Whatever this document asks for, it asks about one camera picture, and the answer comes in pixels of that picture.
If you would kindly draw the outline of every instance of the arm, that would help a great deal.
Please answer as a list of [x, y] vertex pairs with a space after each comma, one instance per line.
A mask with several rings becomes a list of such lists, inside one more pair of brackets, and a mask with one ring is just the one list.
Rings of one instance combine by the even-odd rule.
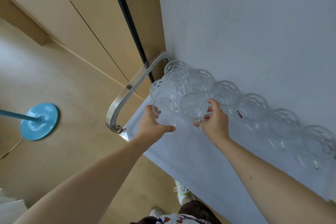
[[229, 136], [229, 118], [213, 99], [201, 122], [210, 141], [225, 155], [270, 224], [335, 223], [334, 206], [297, 180], [258, 158]]
[[132, 141], [57, 186], [15, 224], [98, 223], [138, 158], [164, 133], [175, 129], [158, 124], [152, 106], [147, 106]]

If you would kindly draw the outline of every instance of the person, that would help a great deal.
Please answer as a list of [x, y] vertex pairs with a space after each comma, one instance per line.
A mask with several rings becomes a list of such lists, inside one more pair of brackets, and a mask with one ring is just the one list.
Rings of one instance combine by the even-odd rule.
[[[225, 155], [268, 223], [336, 223], [336, 210], [286, 173], [258, 158], [230, 138], [229, 118], [219, 103], [208, 101], [202, 129]], [[137, 135], [122, 149], [72, 176], [41, 198], [15, 224], [98, 223], [139, 157], [174, 126], [157, 123], [147, 106]], [[220, 221], [191, 192], [176, 182], [179, 213], [145, 217], [138, 223], [211, 223]], [[152, 215], [162, 213], [158, 209]]]

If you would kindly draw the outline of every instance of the stainless steel handle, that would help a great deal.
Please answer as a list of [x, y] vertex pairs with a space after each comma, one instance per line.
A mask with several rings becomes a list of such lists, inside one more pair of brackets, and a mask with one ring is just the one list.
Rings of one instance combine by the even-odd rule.
[[124, 90], [119, 94], [119, 96], [117, 96], [117, 98], [113, 101], [106, 115], [106, 126], [113, 132], [117, 134], [126, 132], [125, 127], [121, 128], [121, 126], [117, 125], [117, 116], [121, 108], [131, 97], [141, 82], [146, 78], [146, 76], [153, 70], [159, 61], [163, 59], [168, 59], [168, 61], [171, 61], [172, 55], [168, 52], [161, 52], [156, 58], [152, 58], [147, 61], [124, 88]]

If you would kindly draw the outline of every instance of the left hand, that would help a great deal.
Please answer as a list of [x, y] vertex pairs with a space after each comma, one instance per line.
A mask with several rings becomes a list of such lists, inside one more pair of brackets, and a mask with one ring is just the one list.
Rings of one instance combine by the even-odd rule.
[[176, 130], [175, 126], [161, 125], [156, 119], [157, 115], [152, 111], [152, 105], [148, 105], [145, 108], [145, 116], [140, 121], [138, 137], [143, 138], [142, 140], [148, 140], [152, 145], [158, 141], [164, 133], [174, 132]]

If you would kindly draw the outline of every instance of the hand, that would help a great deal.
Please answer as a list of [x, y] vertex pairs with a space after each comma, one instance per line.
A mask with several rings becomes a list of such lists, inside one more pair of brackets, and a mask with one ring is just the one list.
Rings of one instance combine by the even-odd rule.
[[229, 136], [229, 117], [222, 111], [219, 103], [214, 99], [209, 99], [208, 103], [212, 104], [208, 107], [204, 121], [201, 121], [201, 126], [210, 139], [210, 141], [217, 147], [220, 141], [231, 140]]
[[143, 138], [142, 140], [148, 140], [151, 145], [158, 141], [164, 133], [176, 130], [175, 126], [160, 125], [156, 121], [158, 116], [153, 113], [152, 108], [152, 105], [146, 106], [145, 116], [140, 121], [139, 132], [137, 134], [137, 137]]

